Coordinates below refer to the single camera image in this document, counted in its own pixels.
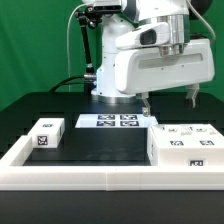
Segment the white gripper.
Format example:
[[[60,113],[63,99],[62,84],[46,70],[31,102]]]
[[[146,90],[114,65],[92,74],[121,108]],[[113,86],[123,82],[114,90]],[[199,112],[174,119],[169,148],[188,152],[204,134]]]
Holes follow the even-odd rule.
[[[185,101],[194,108],[200,90],[198,83],[211,81],[214,74],[207,39],[192,40],[180,55],[161,56],[158,48],[144,48],[119,52],[115,59],[117,90],[124,94],[141,93],[145,117],[151,115],[148,92],[187,86]]]

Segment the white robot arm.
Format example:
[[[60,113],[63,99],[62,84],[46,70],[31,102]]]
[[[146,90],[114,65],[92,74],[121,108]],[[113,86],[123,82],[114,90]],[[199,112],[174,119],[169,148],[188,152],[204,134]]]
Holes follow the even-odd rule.
[[[192,38],[190,21],[201,20],[213,0],[82,0],[89,23],[102,25],[102,64],[92,94],[108,103],[142,100],[149,93],[188,88],[194,101],[199,85],[213,79],[214,38]]]

